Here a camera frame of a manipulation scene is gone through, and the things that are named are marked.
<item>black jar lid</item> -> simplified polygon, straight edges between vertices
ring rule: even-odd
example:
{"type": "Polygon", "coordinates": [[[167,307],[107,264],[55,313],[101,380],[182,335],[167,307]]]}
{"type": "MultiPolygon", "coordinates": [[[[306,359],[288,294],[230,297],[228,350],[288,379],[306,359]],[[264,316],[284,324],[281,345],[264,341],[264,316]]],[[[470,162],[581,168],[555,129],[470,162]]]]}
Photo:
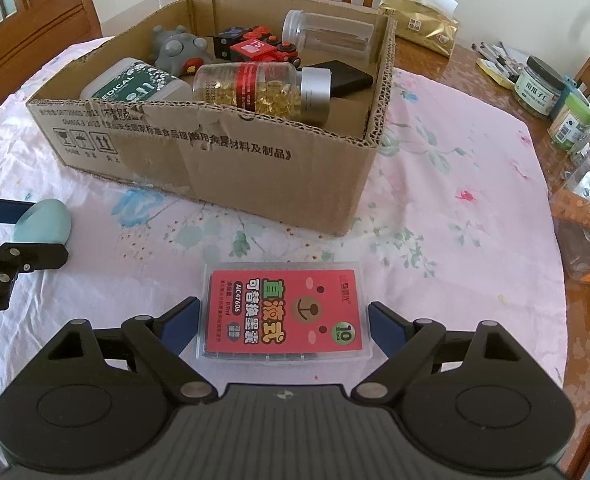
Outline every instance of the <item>black jar lid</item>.
{"type": "Polygon", "coordinates": [[[544,63],[539,57],[530,56],[526,64],[535,72],[540,78],[547,82],[553,88],[563,92],[566,88],[564,78],[562,78],[556,70],[544,63]]]}

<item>gold tissue package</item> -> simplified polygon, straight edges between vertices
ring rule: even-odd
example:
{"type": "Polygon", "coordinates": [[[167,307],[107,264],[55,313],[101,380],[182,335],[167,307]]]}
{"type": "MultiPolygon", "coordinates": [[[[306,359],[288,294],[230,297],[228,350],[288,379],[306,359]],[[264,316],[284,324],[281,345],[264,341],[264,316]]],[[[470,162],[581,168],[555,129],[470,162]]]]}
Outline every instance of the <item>gold tissue package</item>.
{"type": "Polygon", "coordinates": [[[382,0],[379,13],[397,20],[397,35],[450,57],[459,22],[412,0],[382,0]]]}

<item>light blue egg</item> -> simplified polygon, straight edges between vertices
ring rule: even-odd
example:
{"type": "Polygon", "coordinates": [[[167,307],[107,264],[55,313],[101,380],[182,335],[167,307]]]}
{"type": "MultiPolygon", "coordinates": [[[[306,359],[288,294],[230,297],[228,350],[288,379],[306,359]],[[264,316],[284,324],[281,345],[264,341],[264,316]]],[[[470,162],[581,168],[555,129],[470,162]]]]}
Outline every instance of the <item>light blue egg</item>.
{"type": "Polygon", "coordinates": [[[66,205],[49,198],[37,202],[15,224],[12,241],[29,244],[65,244],[70,236],[66,205]]]}

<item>gray plush toy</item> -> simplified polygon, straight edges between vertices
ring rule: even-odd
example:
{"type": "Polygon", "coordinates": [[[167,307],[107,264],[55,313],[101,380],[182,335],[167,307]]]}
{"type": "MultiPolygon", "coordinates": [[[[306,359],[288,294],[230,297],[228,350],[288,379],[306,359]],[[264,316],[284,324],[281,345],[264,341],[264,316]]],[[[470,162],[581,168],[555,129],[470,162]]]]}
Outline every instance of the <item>gray plush toy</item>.
{"type": "Polygon", "coordinates": [[[155,66],[175,77],[195,73],[201,65],[212,63],[207,46],[206,40],[186,32],[181,25],[174,31],[164,30],[161,25],[153,28],[155,66]]]}

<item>floral tablecloth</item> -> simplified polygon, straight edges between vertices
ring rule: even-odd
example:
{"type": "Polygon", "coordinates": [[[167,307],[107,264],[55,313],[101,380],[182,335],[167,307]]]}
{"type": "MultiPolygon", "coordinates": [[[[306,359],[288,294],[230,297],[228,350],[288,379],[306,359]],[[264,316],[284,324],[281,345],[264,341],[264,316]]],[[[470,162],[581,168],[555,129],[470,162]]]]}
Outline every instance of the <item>floral tablecloth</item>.
{"type": "MultiPolygon", "coordinates": [[[[367,301],[451,330],[501,322],[559,384],[566,300],[547,189],[525,124],[396,70],[386,133],[350,232],[332,238],[235,210],[106,182],[58,164],[25,100],[73,46],[0,108],[0,197],[59,198],[72,213],[70,259],[19,277],[0,312],[0,393],[60,327],[158,316],[202,293],[204,264],[360,261],[367,301]]],[[[11,226],[0,225],[0,244],[11,226]]],[[[239,381],[353,387],[385,357],[339,364],[249,365],[182,354],[220,392],[239,381]]]]}

